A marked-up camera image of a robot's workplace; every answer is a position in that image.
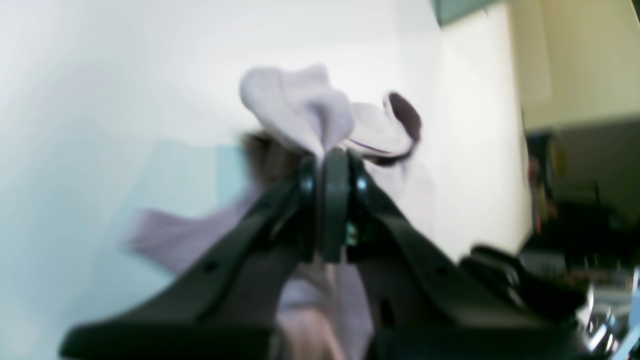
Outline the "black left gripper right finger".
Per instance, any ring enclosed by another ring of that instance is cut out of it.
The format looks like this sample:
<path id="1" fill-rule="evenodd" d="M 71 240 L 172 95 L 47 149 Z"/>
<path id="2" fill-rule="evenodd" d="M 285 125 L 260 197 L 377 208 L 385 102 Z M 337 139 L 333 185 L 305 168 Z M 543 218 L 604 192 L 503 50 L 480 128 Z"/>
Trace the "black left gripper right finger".
<path id="1" fill-rule="evenodd" d="M 519 310 L 462 271 L 334 148 L 322 166 L 323 258 L 354 265 L 374 324 L 367 360 L 589 360 L 577 319 Z"/>

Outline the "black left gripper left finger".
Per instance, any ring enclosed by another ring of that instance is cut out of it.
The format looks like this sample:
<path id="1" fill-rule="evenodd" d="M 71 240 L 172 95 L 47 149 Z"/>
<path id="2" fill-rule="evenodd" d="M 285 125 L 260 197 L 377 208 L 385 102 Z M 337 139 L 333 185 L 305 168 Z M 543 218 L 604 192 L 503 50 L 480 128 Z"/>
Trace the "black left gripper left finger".
<path id="1" fill-rule="evenodd" d="M 71 360 L 270 360 L 284 285 L 316 240 L 316 160 L 268 189 L 245 217 L 169 287 L 127 312 L 76 326 Z"/>

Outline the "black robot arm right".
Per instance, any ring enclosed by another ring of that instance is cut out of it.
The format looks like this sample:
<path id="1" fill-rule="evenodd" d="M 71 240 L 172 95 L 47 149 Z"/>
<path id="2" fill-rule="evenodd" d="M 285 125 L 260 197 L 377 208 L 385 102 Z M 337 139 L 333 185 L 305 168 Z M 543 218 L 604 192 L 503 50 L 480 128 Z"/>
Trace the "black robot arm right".
<path id="1" fill-rule="evenodd" d="M 458 267 L 508 305 L 549 321 L 574 320 L 588 303 L 585 288 L 540 278 L 516 257 L 489 246 L 474 246 Z"/>

